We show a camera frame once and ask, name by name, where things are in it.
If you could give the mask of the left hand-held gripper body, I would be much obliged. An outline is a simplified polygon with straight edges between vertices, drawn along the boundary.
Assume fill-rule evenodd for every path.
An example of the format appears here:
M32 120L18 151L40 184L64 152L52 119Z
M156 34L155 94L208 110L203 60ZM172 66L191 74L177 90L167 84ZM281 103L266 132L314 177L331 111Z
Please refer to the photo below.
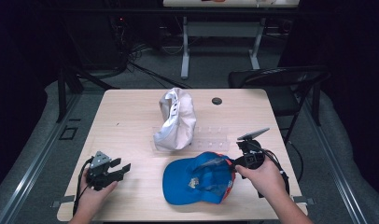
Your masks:
M93 187L95 190L101 190L112 182L121 181L123 179L116 178L117 171L112 173L108 172L108 169L110 168L109 163L111 161L113 160L102 151L96 152L91 160L91 165L86 177L86 182L89 186Z

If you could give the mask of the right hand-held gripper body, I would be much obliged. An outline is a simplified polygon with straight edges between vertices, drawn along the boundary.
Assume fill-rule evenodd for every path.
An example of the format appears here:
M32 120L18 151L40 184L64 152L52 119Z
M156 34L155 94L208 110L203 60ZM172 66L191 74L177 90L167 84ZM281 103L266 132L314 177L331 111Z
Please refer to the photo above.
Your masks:
M255 170L263 164L265 155L256 138L267 131L269 131L269 128L263 128L237 138L236 144L242 151L242 157L245 159L244 167Z

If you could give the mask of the clear acrylic rack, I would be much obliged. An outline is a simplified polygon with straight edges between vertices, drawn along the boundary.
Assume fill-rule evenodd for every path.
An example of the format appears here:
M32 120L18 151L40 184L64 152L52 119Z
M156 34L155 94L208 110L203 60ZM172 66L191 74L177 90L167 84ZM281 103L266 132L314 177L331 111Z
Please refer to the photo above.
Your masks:
M230 149L228 133L228 128L196 126L192 142L183 149L158 150L153 140L150 140L150 146L155 153L190 154L204 151L226 152Z

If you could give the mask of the blue baseball cap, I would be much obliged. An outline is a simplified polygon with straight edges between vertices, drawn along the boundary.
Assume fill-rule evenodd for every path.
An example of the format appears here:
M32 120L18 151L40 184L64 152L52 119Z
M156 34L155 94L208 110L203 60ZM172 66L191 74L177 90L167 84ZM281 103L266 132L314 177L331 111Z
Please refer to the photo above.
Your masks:
M233 160L216 152L169 163L162 177L165 200L173 205L221 203L235 180Z

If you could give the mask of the white bucket hat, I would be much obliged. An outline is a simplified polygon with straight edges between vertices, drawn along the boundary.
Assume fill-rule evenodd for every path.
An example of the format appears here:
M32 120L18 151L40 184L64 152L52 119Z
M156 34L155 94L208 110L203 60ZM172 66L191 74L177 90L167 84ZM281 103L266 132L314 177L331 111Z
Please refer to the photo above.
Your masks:
M181 150L191 144L196 126L192 97L180 88L167 91L159 101L163 125L153 135L159 151Z

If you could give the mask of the person's left hand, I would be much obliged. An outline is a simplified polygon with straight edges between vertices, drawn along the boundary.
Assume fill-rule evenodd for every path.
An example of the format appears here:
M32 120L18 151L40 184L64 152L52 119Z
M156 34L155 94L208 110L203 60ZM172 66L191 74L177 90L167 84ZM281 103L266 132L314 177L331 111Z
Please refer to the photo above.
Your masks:
M76 214L95 216L98 210L104 204L107 196L118 185L117 181L112 182L107 187L101 190L94 190L88 187L86 182L86 174L81 177L81 193L79 198Z

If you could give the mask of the person's right hand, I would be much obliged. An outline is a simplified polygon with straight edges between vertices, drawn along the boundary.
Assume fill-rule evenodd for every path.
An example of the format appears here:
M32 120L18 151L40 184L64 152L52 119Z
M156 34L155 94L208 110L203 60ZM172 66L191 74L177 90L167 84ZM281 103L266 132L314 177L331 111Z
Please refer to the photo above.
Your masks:
M278 168L270 160L266 159L263 164L255 170L245 168L241 165L235 166L236 171L250 180L254 188L271 202L283 196L287 196L285 183Z

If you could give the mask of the black folding chair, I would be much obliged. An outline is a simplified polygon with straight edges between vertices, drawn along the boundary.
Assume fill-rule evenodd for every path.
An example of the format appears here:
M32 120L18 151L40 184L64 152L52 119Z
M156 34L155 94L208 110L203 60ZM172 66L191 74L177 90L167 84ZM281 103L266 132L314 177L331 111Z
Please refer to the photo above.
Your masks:
M289 126L281 128L286 132L283 137L286 144L310 91L312 116L320 124L320 85L329 77L330 72L323 65L290 66L233 71L228 75L228 84L231 89L263 89L276 117L292 116Z

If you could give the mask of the black metal stand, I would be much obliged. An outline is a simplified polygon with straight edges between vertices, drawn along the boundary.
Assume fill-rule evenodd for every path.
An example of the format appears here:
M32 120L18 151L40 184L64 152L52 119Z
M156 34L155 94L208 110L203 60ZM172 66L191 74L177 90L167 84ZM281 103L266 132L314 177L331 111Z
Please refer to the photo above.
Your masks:
M81 94L84 91L84 87L79 81L81 77L89 80L91 83L101 87L105 91L117 89L117 87L113 87L103 82L99 78L76 66L63 66L57 79L59 100L59 115L57 122L61 122L67 113L66 88L69 88L74 94Z

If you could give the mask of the white metal-legged desk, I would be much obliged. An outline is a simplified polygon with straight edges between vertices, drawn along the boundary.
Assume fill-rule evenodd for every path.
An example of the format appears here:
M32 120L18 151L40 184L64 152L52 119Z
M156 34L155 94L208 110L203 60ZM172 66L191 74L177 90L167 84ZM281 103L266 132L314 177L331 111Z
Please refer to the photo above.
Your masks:
M301 0L163 0L165 7L175 9L294 9ZM248 51L253 69L260 67L258 51L264 31L266 19L261 17L255 21L194 21L188 16L183 17L183 57L181 78L187 79L190 70L189 38L192 37L252 37L253 47Z

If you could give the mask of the black floor outlet frame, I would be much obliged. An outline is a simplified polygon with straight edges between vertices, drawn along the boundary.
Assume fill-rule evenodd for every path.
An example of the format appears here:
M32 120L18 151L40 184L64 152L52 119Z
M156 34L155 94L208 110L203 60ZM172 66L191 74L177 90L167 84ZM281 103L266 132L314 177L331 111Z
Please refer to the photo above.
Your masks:
M60 140L73 140L77 134L77 127L65 126L60 134Z

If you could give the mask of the grey metal floor rail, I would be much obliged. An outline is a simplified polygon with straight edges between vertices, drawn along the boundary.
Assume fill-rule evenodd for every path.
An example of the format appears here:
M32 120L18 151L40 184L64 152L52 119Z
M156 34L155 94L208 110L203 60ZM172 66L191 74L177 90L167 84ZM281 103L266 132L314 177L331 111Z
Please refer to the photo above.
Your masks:
M369 224L365 218L358 200L354 194L354 191L347 182L343 170L337 161L335 154L330 146L330 143L324 134L322 128L318 126L312 115L312 107L308 100L305 100L303 105L303 112L306 116L308 122L310 123L311 129L316 134L316 141L321 145L321 149L325 154L327 165L330 169L332 179L334 184L344 202L344 206L350 216L353 224Z
M65 224L53 201L66 196L87 133L89 118L80 114L84 97L68 100L68 111L55 121L55 106L47 105L21 155L0 186L0 224ZM60 140L65 126L77 127L73 140Z

